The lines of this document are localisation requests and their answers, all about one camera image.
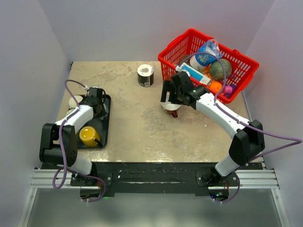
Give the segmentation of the brown floral mug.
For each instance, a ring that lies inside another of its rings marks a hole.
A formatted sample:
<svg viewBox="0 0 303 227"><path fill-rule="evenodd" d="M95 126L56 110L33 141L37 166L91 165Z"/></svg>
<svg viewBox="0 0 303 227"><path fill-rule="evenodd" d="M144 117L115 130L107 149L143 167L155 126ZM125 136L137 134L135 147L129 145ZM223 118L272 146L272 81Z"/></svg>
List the brown floral mug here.
<svg viewBox="0 0 303 227"><path fill-rule="evenodd" d="M177 118L181 105L169 102L169 93L167 93L165 102L161 102L161 107L167 114L172 115L173 118Z"/></svg>

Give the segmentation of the pale blue mug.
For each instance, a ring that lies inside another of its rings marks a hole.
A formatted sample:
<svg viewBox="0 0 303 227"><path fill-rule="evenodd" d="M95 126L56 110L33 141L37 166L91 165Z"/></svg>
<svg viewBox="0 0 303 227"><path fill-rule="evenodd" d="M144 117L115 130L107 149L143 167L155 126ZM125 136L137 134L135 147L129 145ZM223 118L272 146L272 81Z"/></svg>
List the pale blue mug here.
<svg viewBox="0 0 303 227"><path fill-rule="evenodd" d="M107 99L103 102L103 110L104 110L104 116L108 115L109 109L108 109L108 103Z"/></svg>

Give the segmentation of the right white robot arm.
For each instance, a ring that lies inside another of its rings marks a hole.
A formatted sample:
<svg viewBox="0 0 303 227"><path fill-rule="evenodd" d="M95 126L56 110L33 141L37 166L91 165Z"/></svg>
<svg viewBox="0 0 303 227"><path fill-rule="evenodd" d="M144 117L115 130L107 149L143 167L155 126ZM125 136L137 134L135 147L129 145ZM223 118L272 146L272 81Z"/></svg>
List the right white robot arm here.
<svg viewBox="0 0 303 227"><path fill-rule="evenodd" d="M161 102L190 106L213 119L232 139L228 155L202 176L209 186L221 186L228 175L252 161L265 148L263 125L249 121L220 102L204 86L194 86L188 74L177 72L171 80L163 81Z"/></svg>

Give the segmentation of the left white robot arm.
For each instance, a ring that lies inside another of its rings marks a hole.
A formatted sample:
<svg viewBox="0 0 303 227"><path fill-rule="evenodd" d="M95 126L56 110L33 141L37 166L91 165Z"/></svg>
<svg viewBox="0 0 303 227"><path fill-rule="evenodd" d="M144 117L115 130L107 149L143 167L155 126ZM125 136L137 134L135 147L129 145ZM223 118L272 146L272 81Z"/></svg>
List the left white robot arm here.
<svg viewBox="0 0 303 227"><path fill-rule="evenodd" d="M101 88L91 87L79 106L65 118L42 127L39 158L42 163L64 167L61 144L66 155L67 169L78 172L86 185L98 181L92 162L78 155L79 149L88 149L80 140L80 130L85 126L94 128L100 136L93 148L107 145L111 97Z"/></svg>

